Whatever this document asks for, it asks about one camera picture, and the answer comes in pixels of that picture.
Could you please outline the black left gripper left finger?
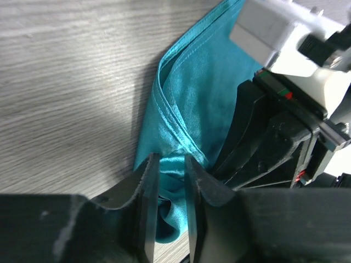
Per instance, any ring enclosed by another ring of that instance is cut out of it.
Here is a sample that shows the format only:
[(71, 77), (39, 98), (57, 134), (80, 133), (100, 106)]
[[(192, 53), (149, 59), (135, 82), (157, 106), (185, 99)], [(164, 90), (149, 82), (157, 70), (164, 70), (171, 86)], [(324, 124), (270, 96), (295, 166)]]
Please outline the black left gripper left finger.
[(152, 262), (159, 155), (102, 194), (2, 194), (1, 262)]

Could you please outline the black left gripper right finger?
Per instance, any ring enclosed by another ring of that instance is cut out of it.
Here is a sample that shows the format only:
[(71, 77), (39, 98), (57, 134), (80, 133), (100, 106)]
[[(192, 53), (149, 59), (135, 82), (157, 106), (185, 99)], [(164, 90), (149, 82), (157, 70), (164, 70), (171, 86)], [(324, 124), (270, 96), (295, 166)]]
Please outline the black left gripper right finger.
[(350, 190), (233, 191), (185, 159), (191, 262), (350, 262)]

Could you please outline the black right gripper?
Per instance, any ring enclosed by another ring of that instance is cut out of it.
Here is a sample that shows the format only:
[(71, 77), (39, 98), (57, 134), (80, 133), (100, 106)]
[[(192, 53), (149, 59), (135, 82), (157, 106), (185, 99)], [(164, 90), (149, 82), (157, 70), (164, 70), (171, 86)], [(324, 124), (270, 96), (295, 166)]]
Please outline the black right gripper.
[(345, 123), (283, 75), (259, 73), (241, 83), (231, 125), (212, 175), (233, 189), (293, 188), (316, 179), (350, 144)]

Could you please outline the teal satin napkin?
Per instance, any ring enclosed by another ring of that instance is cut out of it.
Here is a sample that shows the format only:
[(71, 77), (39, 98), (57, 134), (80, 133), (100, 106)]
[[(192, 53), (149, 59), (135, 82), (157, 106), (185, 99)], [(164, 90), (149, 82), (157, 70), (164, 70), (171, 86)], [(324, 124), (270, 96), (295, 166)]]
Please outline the teal satin napkin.
[(235, 111), (237, 87), (260, 65), (229, 38), (243, 1), (222, 1), (165, 53), (152, 84), (135, 162), (160, 154), (156, 241), (187, 229), (184, 157), (214, 166)]

